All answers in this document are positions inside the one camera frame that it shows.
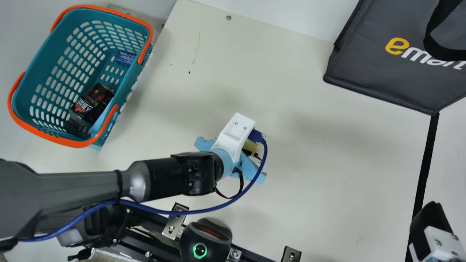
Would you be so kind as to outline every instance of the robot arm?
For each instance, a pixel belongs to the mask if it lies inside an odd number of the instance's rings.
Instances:
[[[0,170],[0,207],[8,213],[0,216],[0,224],[7,225],[0,228],[0,251],[5,252],[18,238],[42,233],[38,223],[51,214],[121,197],[144,202],[214,192],[223,164],[214,153],[192,152],[136,161],[126,171],[37,174],[4,160]]]

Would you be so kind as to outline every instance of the bag handle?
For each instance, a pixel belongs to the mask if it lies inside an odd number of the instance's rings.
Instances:
[[[466,60],[466,50],[450,49],[441,46],[434,40],[431,33],[455,10],[463,0],[439,0],[431,19],[427,24],[424,37],[425,50],[435,59],[442,61]]]

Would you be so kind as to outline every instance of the black metal frame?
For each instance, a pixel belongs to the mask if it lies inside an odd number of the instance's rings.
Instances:
[[[157,233],[162,233],[167,220],[168,218],[159,214],[153,214],[138,209],[132,210],[132,213],[128,216],[128,222],[131,225],[139,225]],[[242,252],[239,262],[274,262],[273,260],[239,246],[232,245],[232,248]],[[122,253],[143,262],[182,262],[177,248],[162,243],[156,238],[134,232],[128,228],[121,232],[115,245],[104,248],[104,250],[116,254]],[[146,256],[148,251],[151,252],[149,257]]]

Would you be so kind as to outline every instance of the green led ring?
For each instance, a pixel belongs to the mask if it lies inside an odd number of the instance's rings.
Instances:
[[[204,246],[204,248],[206,249],[206,251],[204,252],[203,255],[198,255],[198,254],[196,254],[196,248],[197,248],[199,245]],[[197,244],[195,244],[194,247],[192,248],[192,253],[193,253],[193,255],[194,255],[195,258],[201,259],[201,258],[203,258],[203,257],[205,257],[205,256],[207,255],[207,247],[206,247],[206,245],[204,245],[203,243],[197,243]]]

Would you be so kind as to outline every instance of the basket hole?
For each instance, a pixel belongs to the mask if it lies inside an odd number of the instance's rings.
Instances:
[[[62,63],[62,67],[65,68],[66,65],[68,64],[68,62],[69,62],[68,59],[65,59],[65,61],[63,61],[63,63]]]
[[[71,58],[73,58],[74,55],[75,55],[75,52],[71,51],[71,53],[68,55],[68,58],[71,59]]]

